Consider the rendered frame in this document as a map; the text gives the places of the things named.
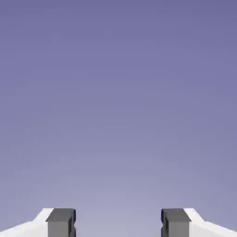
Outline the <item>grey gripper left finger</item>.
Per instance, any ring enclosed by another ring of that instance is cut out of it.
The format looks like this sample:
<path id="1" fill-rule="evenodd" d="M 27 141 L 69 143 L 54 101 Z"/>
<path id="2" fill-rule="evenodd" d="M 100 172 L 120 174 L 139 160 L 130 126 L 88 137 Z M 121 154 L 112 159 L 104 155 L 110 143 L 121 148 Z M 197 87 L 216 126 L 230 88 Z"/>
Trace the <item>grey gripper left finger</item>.
<path id="1" fill-rule="evenodd" d="M 32 220 L 0 231 L 0 237 L 76 237 L 74 208 L 43 208 Z"/>

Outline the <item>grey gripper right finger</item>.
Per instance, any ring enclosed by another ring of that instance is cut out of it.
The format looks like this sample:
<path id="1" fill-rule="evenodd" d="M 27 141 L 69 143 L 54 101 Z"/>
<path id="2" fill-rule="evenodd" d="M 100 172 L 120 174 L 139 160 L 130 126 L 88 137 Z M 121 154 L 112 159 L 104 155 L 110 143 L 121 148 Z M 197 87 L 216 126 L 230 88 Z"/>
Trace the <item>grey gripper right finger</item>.
<path id="1" fill-rule="evenodd" d="M 161 237 L 237 237 L 237 231 L 205 221 L 194 208 L 163 208 L 161 222 Z"/>

